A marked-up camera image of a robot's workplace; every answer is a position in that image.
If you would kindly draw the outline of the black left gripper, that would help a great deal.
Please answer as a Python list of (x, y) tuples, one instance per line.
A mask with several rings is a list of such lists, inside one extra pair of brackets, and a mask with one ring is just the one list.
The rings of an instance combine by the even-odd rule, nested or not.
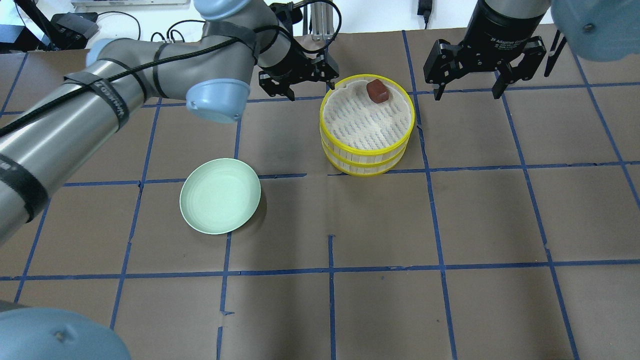
[(295, 101), (293, 85), (304, 82), (323, 82), (326, 91), (335, 89), (339, 65), (328, 50), (314, 58), (302, 46), (286, 35), (274, 35), (258, 53), (258, 84), (268, 96), (284, 96)]

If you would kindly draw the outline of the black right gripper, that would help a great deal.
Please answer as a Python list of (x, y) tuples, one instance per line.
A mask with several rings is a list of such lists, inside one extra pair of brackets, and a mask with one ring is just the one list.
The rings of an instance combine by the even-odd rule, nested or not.
[(531, 80), (547, 54), (542, 37), (534, 35), (547, 10), (546, 0), (478, 0), (462, 40), (437, 39), (423, 64), (434, 100), (441, 100), (447, 84), (471, 73), (498, 72), (494, 100), (510, 84)]

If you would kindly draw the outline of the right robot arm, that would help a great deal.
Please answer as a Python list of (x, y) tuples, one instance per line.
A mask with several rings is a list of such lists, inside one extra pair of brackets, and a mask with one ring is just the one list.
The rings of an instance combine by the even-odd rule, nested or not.
[(519, 81), (532, 80), (543, 61), (550, 76), (564, 47), (593, 62), (638, 54), (637, 0), (478, 0), (463, 39), (437, 39), (423, 78), (440, 100), (450, 82), (471, 73), (497, 72), (497, 100)]

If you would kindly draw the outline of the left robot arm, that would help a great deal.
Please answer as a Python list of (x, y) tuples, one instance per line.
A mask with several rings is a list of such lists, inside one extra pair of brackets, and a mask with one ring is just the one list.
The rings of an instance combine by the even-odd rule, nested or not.
[(249, 100), (254, 66), (268, 96), (294, 100), (291, 85), (331, 84), (329, 48), (303, 48), (291, 34), (310, 4), (195, 0), (201, 41), (101, 39), (86, 68), (1, 128), (1, 242), (45, 210), (52, 195), (153, 97), (184, 100), (202, 119), (233, 123)]

